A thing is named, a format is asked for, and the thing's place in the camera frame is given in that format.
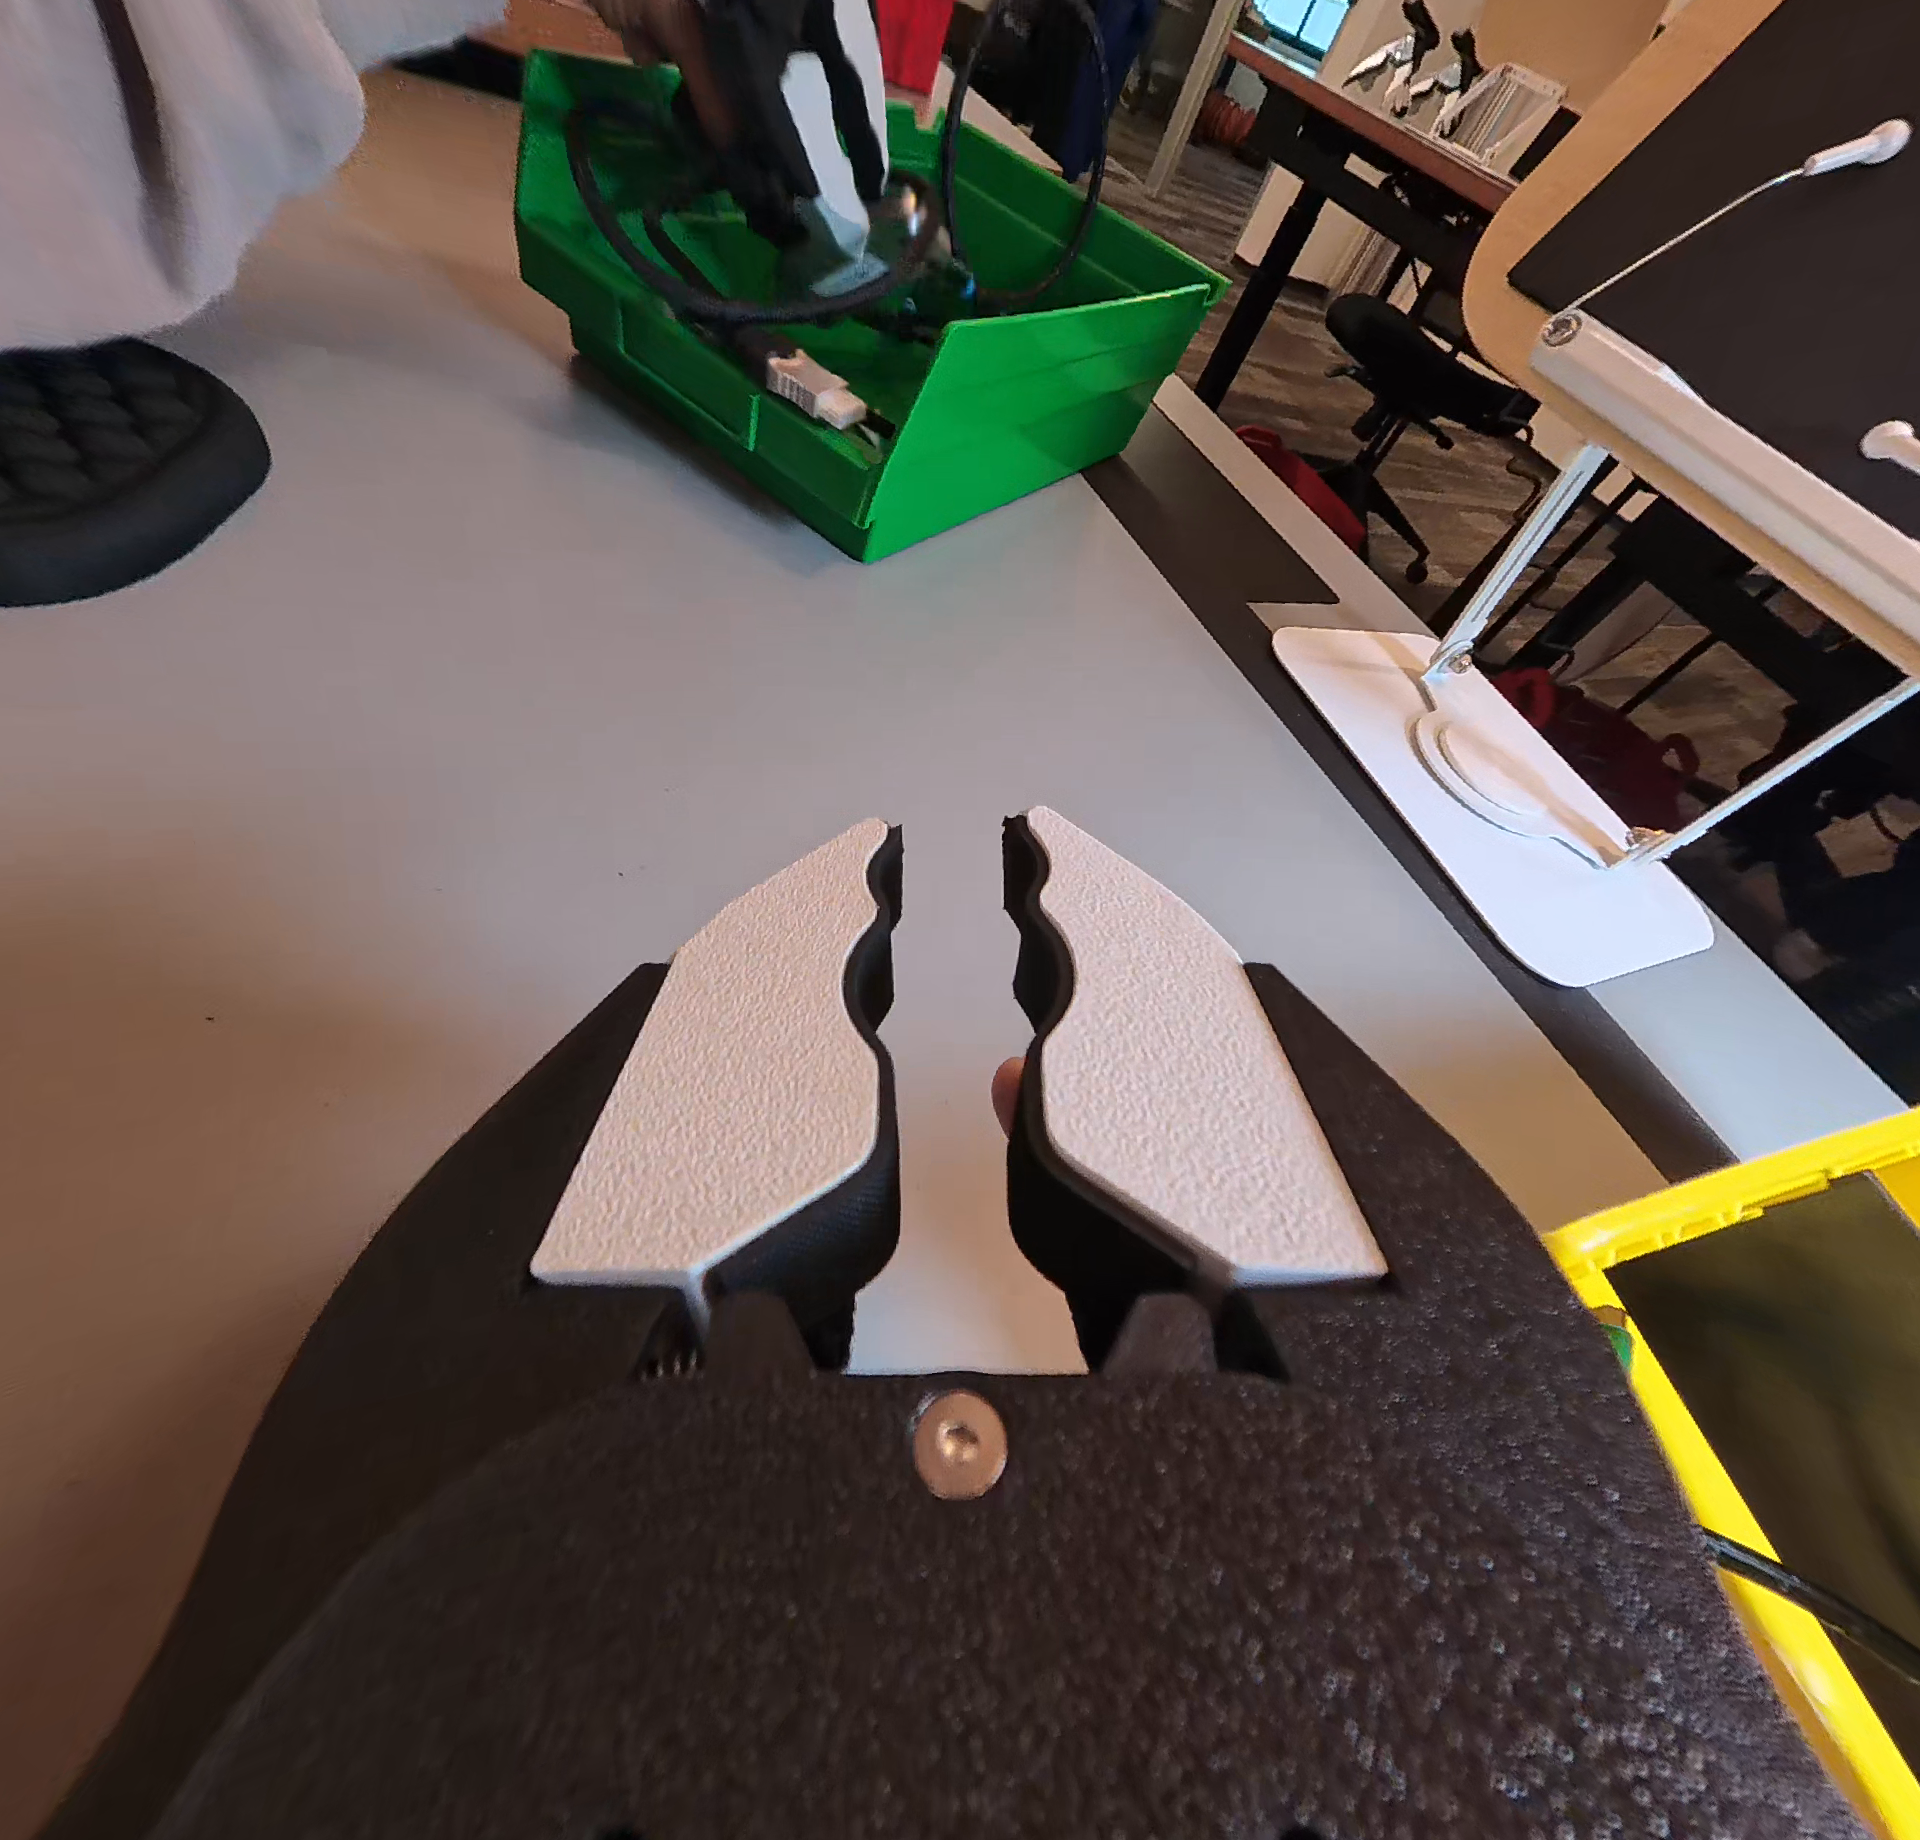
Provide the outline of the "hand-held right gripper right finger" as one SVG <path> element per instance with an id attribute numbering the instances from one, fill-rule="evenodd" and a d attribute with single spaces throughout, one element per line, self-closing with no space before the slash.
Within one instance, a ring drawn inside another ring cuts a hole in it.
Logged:
<path id="1" fill-rule="evenodd" d="M 1228 1367 L 1276 1370 L 1253 1295 L 1356 1290 L 1388 1256 L 1246 962 L 1148 871 L 1036 806 L 1002 826 L 1032 1023 L 1007 1222 L 1111 1363 L 1141 1299 L 1193 1299 Z"/>

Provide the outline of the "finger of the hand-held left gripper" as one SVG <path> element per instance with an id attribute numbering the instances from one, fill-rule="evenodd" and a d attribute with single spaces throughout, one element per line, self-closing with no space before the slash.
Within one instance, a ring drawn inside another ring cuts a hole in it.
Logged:
<path id="1" fill-rule="evenodd" d="M 885 191 L 889 106 L 873 0 L 817 0 L 817 56 L 854 191 Z"/>
<path id="2" fill-rule="evenodd" d="M 799 191 L 801 264 L 873 264 L 871 216 L 842 145 L 823 60 L 793 53 L 781 98 L 813 180 Z"/>

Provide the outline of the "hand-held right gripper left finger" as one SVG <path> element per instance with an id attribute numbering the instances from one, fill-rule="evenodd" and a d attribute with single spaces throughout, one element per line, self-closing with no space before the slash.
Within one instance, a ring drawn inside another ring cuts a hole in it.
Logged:
<path id="1" fill-rule="evenodd" d="M 708 1332 L 773 1295 L 845 1370 L 902 1234 L 902 828 L 871 818 L 685 938 L 530 1260 L 556 1288 L 660 1288 Z"/>

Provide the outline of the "silver usb hub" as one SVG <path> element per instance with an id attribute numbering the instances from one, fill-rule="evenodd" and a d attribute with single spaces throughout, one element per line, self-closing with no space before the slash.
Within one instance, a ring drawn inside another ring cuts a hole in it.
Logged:
<path id="1" fill-rule="evenodd" d="M 784 251 L 784 284 L 813 300 L 883 293 L 902 268 L 921 261 L 921 239 L 889 221 L 864 230 L 808 225 L 801 239 Z"/>

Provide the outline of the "green plastic bin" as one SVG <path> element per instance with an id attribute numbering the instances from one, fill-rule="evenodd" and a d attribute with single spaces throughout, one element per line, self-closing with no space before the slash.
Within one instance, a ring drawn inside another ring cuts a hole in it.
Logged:
<path id="1" fill-rule="evenodd" d="M 530 53 L 522 71 L 515 228 L 522 281 L 563 318 L 578 356 L 639 412 L 670 420 L 838 553 L 871 563 L 1047 482 L 1119 454 L 1148 403 L 1178 368 L 1225 276 L 1102 205 L 1070 270 L 1041 300 L 1014 301 L 1056 268 L 1086 192 L 960 125 L 954 152 L 964 256 L 977 274 L 929 268 L 889 296 L 915 336 L 838 318 L 787 323 L 848 380 L 873 428 L 835 429 L 773 395 L 759 372 L 660 301 L 590 217 L 567 163 L 567 125 L 585 106 L 583 150 L 634 249 L 659 261 L 665 230 L 717 293 L 781 300 L 781 261 L 728 196 L 695 196 L 675 152 L 660 67 Z"/>

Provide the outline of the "yellow plastic bin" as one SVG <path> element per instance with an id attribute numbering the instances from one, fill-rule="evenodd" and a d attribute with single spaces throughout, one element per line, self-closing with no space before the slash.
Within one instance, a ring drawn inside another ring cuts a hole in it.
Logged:
<path id="1" fill-rule="evenodd" d="M 1550 1230 L 1721 1583 L 1879 1837 L 1916 1837 L 1916 1110 Z"/>

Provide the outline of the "person's left forearm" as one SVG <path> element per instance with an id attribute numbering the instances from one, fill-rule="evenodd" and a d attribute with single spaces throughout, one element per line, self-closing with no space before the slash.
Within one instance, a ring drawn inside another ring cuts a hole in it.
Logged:
<path id="1" fill-rule="evenodd" d="M 3 0 L 3 348 L 226 296 L 362 137 L 362 75 L 506 0 Z"/>

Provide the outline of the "blue jacket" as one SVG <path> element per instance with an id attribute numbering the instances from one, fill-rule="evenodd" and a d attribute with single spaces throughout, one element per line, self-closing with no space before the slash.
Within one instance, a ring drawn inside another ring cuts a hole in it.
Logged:
<path id="1" fill-rule="evenodd" d="M 1079 180 L 1090 169 L 1117 98 L 1159 16 L 1159 0 L 1086 4 L 1098 21 L 1108 78 L 1098 75 L 1090 40 L 1079 16 L 1067 10 L 1055 48 L 1060 61 L 1055 64 L 1055 78 L 1047 78 L 1045 114 L 1036 119 L 1036 141 L 1056 158 L 1067 180 Z"/>

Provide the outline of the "brown wooden desk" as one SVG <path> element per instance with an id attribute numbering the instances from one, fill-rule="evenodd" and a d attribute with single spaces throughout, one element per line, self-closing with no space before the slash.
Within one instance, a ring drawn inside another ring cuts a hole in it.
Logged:
<path id="1" fill-rule="evenodd" d="M 1228 40 L 1228 53 L 1266 84 L 1253 152 L 1290 175 L 1298 192 L 1196 378 L 1196 395 L 1213 412 L 1236 386 L 1329 205 L 1426 264 L 1431 286 L 1462 296 L 1475 247 L 1514 191 L 1456 145 L 1360 106 L 1244 35 Z"/>

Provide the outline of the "red bag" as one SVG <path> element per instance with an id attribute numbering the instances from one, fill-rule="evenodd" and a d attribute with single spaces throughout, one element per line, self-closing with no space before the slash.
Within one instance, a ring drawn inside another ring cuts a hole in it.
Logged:
<path id="1" fill-rule="evenodd" d="M 1656 740 L 1550 669 L 1504 669 L 1494 686 L 1627 826 L 1683 826 L 1683 798 L 1700 773 L 1690 736 Z"/>
<path id="2" fill-rule="evenodd" d="M 1329 527 L 1354 556 L 1368 556 L 1367 522 L 1284 438 L 1266 425 L 1242 425 L 1238 441 L 1271 470 L 1311 518 Z"/>

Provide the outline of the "black bin divider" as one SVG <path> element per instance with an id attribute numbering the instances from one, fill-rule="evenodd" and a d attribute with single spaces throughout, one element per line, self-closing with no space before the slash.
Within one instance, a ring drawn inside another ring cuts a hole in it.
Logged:
<path id="1" fill-rule="evenodd" d="M 1916 1222 L 1857 1172 L 1608 1268 L 1774 1557 L 1916 1641 Z"/>

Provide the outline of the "black office chair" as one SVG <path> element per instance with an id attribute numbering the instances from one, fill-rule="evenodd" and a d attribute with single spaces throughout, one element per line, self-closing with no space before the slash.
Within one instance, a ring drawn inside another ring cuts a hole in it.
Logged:
<path id="1" fill-rule="evenodd" d="M 1356 515 L 1360 527 L 1385 522 L 1408 550 L 1408 584 L 1427 581 L 1431 550 L 1382 482 L 1382 464 L 1416 429 L 1443 453 L 1452 449 L 1451 428 L 1489 444 L 1535 446 L 1535 414 L 1541 403 L 1520 386 L 1501 383 L 1475 372 L 1469 360 L 1451 351 L 1408 311 L 1379 293 L 1342 293 L 1324 308 L 1324 327 L 1346 356 L 1334 378 L 1368 391 L 1371 406 L 1360 414 L 1351 459 L 1311 460 L 1311 470 Z"/>

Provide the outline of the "black mesh wrist rest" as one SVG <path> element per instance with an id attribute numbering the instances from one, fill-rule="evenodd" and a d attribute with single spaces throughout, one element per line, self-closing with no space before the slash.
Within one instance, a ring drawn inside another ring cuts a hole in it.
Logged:
<path id="1" fill-rule="evenodd" d="M 153 581 L 268 481 L 256 412 L 149 339 L 3 351 L 3 606 Z"/>

